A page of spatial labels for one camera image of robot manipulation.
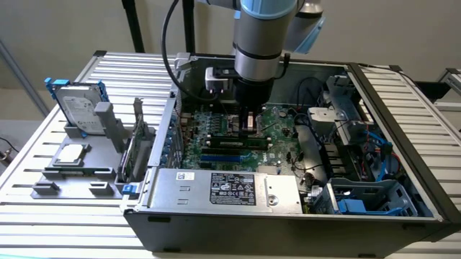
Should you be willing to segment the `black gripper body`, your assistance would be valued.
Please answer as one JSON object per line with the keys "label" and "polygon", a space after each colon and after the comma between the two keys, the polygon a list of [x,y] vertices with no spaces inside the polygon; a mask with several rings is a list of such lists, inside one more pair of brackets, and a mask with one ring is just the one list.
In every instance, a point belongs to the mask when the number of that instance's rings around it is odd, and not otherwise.
{"label": "black gripper body", "polygon": [[252,81],[240,78],[236,82],[236,101],[241,106],[256,108],[265,104],[273,91],[273,79]]}

